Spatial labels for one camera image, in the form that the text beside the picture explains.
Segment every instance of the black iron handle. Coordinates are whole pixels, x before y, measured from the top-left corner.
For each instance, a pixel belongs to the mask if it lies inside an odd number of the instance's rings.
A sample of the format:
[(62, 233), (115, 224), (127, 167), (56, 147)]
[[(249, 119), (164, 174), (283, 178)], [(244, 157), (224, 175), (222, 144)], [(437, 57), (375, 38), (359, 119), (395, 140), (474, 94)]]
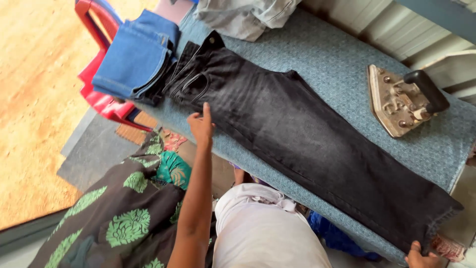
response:
[(426, 111), (430, 114), (442, 112), (449, 108), (449, 102), (440, 90), (431, 81), (424, 70), (416, 70), (405, 74), (403, 82), (414, 83), (430, 102), (426, 106)]

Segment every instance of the old metal iron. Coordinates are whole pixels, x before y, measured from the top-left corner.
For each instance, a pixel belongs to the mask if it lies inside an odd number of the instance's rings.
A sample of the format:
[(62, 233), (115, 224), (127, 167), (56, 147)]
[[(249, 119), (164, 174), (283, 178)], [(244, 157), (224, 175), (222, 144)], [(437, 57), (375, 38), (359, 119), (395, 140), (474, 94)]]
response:
[(388, 134), (401, 137), (449, 107), (423, 70), (403, 77), (375, 65), (367, 67), (370, 110)]

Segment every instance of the faded black denim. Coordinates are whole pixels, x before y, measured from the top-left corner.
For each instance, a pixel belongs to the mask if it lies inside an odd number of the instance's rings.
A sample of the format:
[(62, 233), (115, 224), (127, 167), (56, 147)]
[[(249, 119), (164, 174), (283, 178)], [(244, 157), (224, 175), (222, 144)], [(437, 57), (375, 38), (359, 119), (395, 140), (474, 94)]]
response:
[(404, 252), (414, 240), (427, 252), (440, 224), (463, 209), (361, 135), (296, 71), (254, 65), (216, 32), (186, 45), (163, 93), (196, 112), (209, 102), (218, 129)]

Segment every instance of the sandy ground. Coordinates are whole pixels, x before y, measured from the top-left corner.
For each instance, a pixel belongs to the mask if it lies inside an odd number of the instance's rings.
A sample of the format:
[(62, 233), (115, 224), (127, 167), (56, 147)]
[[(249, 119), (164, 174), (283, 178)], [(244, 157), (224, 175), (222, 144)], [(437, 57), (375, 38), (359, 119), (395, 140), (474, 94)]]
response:
[[(111, 0), (122, 19), (157, 0)], [(0, 229), (67, 208), (82, 194), (56, 176), (88, 104), (77, 74), (98, 46), (74, 1), (0, 1)]]

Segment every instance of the ironing table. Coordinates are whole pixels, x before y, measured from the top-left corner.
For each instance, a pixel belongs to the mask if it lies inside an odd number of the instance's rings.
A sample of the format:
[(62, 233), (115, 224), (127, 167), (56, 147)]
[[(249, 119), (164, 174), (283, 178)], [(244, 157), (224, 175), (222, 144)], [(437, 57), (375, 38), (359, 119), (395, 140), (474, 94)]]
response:
[[(179, 23), (177, 56), (187, 41), (201, 44), (211, 29), (193, 19), (195, 6), (162, 0), (154, 12)], [(223, 36), (227, 48), (271, 71), (296, 70), (306, 82), (373, 143), (396, 160), (450, 192), (476, 137), (476, 107), (445, 93), (451, 107), (402, 138), (391, 138), (369, 109), (366, 67), (375, 64), (394, 73), (410, 70), (397, 60), (317, 17), (297, 9), (285, 27), (265, 32), (255, 43)], [(191, 111), (168, 98), (157, 107), (137, 103), (163, 126), (194, 141), (186, 118)], [(299, 139), (299, 136), (288, 137)], [(405, 265), (405, 253), (357, 221), (285, 177), (229, 136), (216, 131), (213, 153), (235, 163), (294, 200), (329, 219), (361, 247)]]

